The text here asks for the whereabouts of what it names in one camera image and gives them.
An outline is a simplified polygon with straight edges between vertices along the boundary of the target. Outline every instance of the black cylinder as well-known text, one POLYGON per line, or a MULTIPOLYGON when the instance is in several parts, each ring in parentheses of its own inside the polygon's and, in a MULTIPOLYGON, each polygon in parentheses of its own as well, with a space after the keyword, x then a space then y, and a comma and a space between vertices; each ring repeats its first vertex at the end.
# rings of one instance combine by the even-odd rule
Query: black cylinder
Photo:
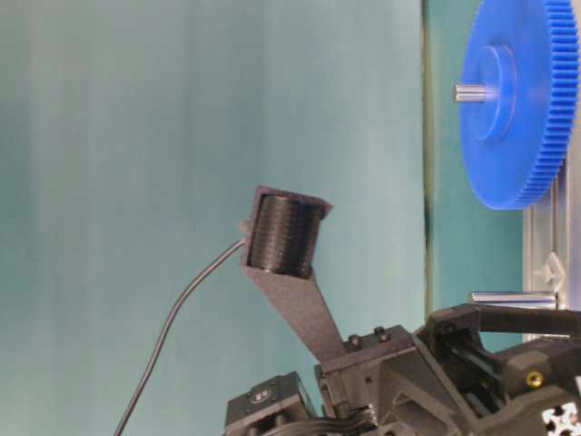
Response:
POLYGON ((253 232, 250 266, 271 273, 308 278, 324 214, 321 204, 265 195, 253 232))

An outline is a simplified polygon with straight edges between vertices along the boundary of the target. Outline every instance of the gear teeth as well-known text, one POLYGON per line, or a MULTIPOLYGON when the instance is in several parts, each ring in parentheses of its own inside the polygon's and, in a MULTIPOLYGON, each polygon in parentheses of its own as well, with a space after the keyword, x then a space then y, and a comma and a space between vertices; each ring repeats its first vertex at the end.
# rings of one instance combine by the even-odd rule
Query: gear teeth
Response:
POLYGON ((533 171, 509 209, 536 203, 558 174, 576 119, 579 86, 579 36, 571 0, 545 0, 551 35, 551 99, 548 118, 533 171))

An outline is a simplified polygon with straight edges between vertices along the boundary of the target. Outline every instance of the black cable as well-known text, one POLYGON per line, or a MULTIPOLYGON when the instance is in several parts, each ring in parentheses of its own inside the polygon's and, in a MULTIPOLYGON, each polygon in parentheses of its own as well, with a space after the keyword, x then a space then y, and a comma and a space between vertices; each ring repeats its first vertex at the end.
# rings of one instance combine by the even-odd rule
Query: black cable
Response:
POLYGON ((333 418, 314 418, 281 425, 262 434, 262 436, 316 436, 323 433, 351 434, 364 431, 374 425, 370 411, 364 411, 346 420, 333 418))
POLYGON ((178 311, 182 308, 183 304, 188 299, 188 297, 193 292, 193 290, 196 289, 198 287, 198 285, 201 282, 203 282, 203 280, 206 277, 208 277, 208 275, 210 275, 216 268, 218 268, 226 259, 228 259, 230 256, 232 256, 234 254, 234 252, 236 252, 236 250, 238 250, 243 245, 244 245, 243 239, 241 239, 238 242, 231 245, 222 254, 220 254, 214 262, 210 263, 210 265, 208 265, 202 272, 200 272, 196 276, 196 278, 192 280, 192 282, 188 285, 188 287, 183 290, 182 294, 180 295, 180 297, 177 299, 177 301, 173 305, 172 311, 165 319, 165 323, 163 324, 162 331, 160 332, 160 335, 157 338, 157 342, 155 343, 155 346, 153 347, 152 355, 150 356, 149 361, 147 362, 147 367, 145 368, 145 371, 143 372, 142 378, 139 380, 139 383, 137 384, 137 388, 135 388, 135 392, 133 393, 133 397, 129 401, 129 404, 127 405, 127 408, 125 409, 125 412, 124 412, 123 416, 121 417, 119 424, 117 425, 117 429, 115 430, 115 433, 113 434, 114 436, 121 436, 121 434, 123 433, 125 425, 127 425, 127 422, 129 421, 129 417, 131 416, 133 409, 135 408, 135 404, 137 404, 137 401, 139 400, 139 397, 141 396, 141 394, 143 392, 143 388, 145 387, 145 384, 147 383, 150 376, 152 375, 152 371, 153 371, 153 368, 155 367, 155 363, 157 363, 157 358, 160 356, 160 352, 162 351, 163 344, 165 343, 165 338, 167 337, 167 333, 170 330, 170 328, 172 327, 173 320, 175 319, 176 315, 178 314, 178 311))

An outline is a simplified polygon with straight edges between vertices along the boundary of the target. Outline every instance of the blue gear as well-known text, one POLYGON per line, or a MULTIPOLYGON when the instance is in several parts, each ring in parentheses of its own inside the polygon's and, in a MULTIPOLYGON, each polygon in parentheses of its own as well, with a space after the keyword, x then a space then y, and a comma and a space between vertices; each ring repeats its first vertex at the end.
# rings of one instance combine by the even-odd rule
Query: blue gear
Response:
POLYGON ((570 0, 484 0, 472 27, 460 129, 472 189, 491 209, 524 209, 550 187, 575 121, 578 41, 570 0))

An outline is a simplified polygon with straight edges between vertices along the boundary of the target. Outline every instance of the teal backdrop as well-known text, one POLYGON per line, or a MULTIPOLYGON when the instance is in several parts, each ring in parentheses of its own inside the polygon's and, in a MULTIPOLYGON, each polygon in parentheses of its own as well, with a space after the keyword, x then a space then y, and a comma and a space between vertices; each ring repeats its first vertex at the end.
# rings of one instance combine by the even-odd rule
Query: teal backdrop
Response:
MULTIPOLYGON (((522 290, 522 213, 491 211, 472 193, 459 141, 464 51, 480 0, 424 0, 428 311, 461 304, 470 292, 522 290)), ((489 335, 492 349, 520 341, 489 335)))
MULTIPOLYGON (((412 0, 1 2, 0 433, 112 434, 257 183, 336 204, 315 267, 344 336, 418 327, 420 26, 412 0)), ((230 260, 126 434, 222 434, 226 401, 274 374, 315 396, 313 363, 230 260)))

